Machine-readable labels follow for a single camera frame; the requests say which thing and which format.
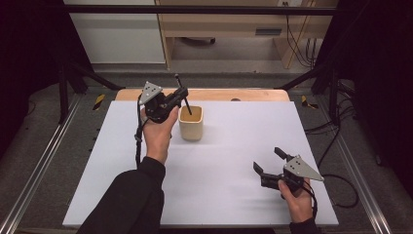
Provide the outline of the white table board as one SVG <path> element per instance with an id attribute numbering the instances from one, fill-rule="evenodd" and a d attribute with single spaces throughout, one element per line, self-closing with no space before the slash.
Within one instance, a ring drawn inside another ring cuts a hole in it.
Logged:
<path id="1" fill-rule="evenodd" d="M 279 191 L 264 188 L 255 165 L 278 175 L 275 148 L 316 165 L 291 101 L 202 101 L 204 132 L 188 141 L 174 129 L 163 183 L 165 228 L 274 227 L 289 222 Z M 137 107 L 114 101 L 63 220 L 80 226 L 118 174 L 135 167 Z"/>

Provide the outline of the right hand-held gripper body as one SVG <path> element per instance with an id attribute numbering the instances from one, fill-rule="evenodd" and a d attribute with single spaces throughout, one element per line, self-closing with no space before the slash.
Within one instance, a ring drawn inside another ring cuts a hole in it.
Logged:
<path id="1" fill-rule="evenodd" d="M 286 164 L 279 175 L 266 174 L 260 170 L 260 181 L 263 187 L 279 190 L 278 181 L 283 180 L 291 192 L 304 187 L 306 178 L 324 181 L 323 176 L 310 167 L 300 156 L 282 156 Z"/>

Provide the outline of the beige square cup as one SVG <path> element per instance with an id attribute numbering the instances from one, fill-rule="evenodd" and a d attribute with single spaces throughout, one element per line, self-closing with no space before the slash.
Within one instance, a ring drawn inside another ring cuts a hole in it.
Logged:
<path id="1" fill-rule="evenodd" d="M 181 137 L 196 141 L 203 136 L 204 112 L 200 106 L 183 106 L 178 116 Z"/>

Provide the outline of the black horizontal metal bar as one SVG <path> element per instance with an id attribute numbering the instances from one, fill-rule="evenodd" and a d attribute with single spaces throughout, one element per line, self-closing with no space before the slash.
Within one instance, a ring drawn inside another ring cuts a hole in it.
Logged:
<path id="1" fill-rule="evenodd" d="M 68 13 L 334 16 L 336 8 L 248 6 L 64 5 Z"/>

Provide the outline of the black curtain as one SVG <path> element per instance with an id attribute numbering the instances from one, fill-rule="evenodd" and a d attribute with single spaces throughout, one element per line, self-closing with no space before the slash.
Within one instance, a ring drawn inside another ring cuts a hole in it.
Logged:
<path id="1" fill-rule="evenodd" d="M 58 82 L 54 52 L 92 67 L 72 18 L 47 10 L 63 0 L 0 0 L 0 159 L 28 112 L 28 99 Z"/>
<path id="2" fill-rule="evenodd" d="M 318 63 L 356 85 L 356 101 L 399 181 L 413 195 L 413 0 L 338 0 Z"/>

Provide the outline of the aluminium floor rail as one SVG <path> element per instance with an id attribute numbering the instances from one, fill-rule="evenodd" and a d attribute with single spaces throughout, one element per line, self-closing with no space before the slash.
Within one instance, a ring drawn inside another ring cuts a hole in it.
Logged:
<path id="1" fill-rule="evenodd" d="M 362 174 L 361 168 L 357 165 L 349 145 L 342 136 L 341 127 L 338 126 L 337 129 L 331 128 L 331 130 L 335 134 L 332 142 L 338 150 L 339 156 L 350 177 L 350 181 L 357 191 L 358 200 L 362 204 L 374 232 L 376 234 L 393 234 L 379 203 L 374 197 L 366 178 Z"/>
<path id="2" fill-rule="evenodd" d="M 39 184 L 41 183 L 50 163 L 54 159 L 56 151 L 58 150 L 58 147 L 62 139 L 64 138 L 82 99 L 82 95 L 73 96 L 66 117 L 61 123 L 57 125 L 52 138 L 49 140 L 47 147 L 43 151 L 39 161 L 36 164 L 36 167 L 32 171 L 12 209 L 0 224 L 0 234 L 14 234 L 14 232 L 17 230 L 19 222 L 21 221 L 37 188 L 39 187 Z"/>

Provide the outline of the black pen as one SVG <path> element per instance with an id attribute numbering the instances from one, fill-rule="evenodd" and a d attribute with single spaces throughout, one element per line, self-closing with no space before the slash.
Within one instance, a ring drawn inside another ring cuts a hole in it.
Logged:
<path id="1" fill-rule="evenodd" d="M 178 74 L 178 73 L 175 73 L 175 74 L 174 74 L 174 78 L 176 79 L 176 82 L 177 82 L 177 84 L 178 84 L 178 87 L 179 87 L 179 88 L 184 88 L 183 85 L 182 85 L 182 83 L 181 83 L 181 81 L 180 81 L 180 78 L 179 78 L 179 74 Z M 189 105 L 189 102 L 188 102 L 187 97 L 185 97 L 183 100 L 184 100 L 184 102 L 185 102 L 185 104 L 186 104 L 186 107 L 187 107 L 187 109 L 188 109 L 189 114 L 192 115 L 193 113 L 192 113 L 192 110 L 191 110 L 191 107 L 190 107 L 190 105 Z"/>

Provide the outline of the light wooden desk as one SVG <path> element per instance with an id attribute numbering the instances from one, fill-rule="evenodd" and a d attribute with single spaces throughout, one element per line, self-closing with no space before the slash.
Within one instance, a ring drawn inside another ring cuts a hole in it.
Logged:
<path id="1" fill-rule="evenodd" d="M 155 0 L 158 6 L 248 6 L 334 8 L 339 0 Z M 274 41 L 282 65 L 288 69 L 298 44 L 321 39 L 330 16 L 160 14 L 163 36 L 173 38 L 265 37 Z"/>

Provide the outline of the white cabinet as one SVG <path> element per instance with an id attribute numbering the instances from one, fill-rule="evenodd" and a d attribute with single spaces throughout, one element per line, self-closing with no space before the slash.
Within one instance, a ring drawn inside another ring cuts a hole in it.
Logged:
<path id="1" fill-rule="evenodd" d="M 71 14 L 93 64 L 164 63 L 156 14 Z"/>

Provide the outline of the person's left hand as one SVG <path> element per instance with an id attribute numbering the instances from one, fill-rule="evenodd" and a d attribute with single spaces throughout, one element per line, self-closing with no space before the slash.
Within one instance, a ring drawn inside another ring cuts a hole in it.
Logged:
<path id="1" fill-rule="evenodd" d="M 169 142 L 171 131 L 178 117 L 178 107 L 176 106 L 170 113 L 166 121 L 161 124 L 148 120 L 143 127 L 143 134 L 146 143 L 146 156 L 165 164 L 168 158 Z"/>

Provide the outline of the black metal stand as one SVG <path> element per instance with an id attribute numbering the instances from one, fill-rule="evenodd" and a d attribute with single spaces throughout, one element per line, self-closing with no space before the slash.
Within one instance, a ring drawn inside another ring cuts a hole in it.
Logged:
<path id="1" fill-rule="evenodd" d="M 295 78 L 294 80 L 281 85 L 280 87 L 278 87 L 278 90 L 289 91 L 293 87 L 309 80 L 310 78 L 316 79 L 313 86 L 311 87 L 311 92 L 314 95 L 320 95 L 325 91 L 326 88 L 329 89 L 328 117 L 334 125 L 338 126 L 340 124 L 337 103 L 339 78 L 338 72 L 334 68 L 331 68 L 325 64 L 319 65 L 311 69 L 310 71 L 300 75 L 298 78 Z"/>
<path id="2" fill-rule="evenodd" d="M 92 69 L 87 69 L 76 62 L 61 65 L 58 69 L 60 124 L 62 124 L 69 115 L 67 84 L 71 85 L 76 94 L 84 94 L 88 89 L 84 77 L 89 77 L 112 91 L 123 90 L 123 87 L 104 79 L 97 75 Z"/>

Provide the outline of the wooden table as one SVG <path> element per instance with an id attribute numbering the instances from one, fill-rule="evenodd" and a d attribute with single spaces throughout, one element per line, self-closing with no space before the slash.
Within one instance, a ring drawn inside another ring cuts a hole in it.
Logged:
<path id="1" fill-rule="evenodd" d="M 123 89 L 115 100 L 137 100 L 141 89 Z M 274 89 L 189 89 L 188 100 L 290 101 L 284 90 Z"/>

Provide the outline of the person's right hand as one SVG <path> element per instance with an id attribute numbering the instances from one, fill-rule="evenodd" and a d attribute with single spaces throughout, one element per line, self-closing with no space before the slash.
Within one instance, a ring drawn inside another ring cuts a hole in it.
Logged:
<path id="1" fill-rule="evenodd" d="M 304 222 L 313 217 L 310 180 L 304 179 L 304 189 L 292 193 L 283 180 L 278 181 L 279 190 L 287 203 L 290 218 L 293 223 Z"/>

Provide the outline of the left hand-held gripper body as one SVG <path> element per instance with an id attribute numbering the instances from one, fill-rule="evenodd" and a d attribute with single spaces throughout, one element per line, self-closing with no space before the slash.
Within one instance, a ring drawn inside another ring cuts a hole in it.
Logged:
<path id="1" fill-rule="evenodd" d="M 155 123 L 165 122 L 172 109 L 169 108 L 169 100 L 163 93 L 163 88 L 150 82 L 146 82 L 142 94 L 138 98 L 138 104 L 145 107 L 146 117 Z"/>

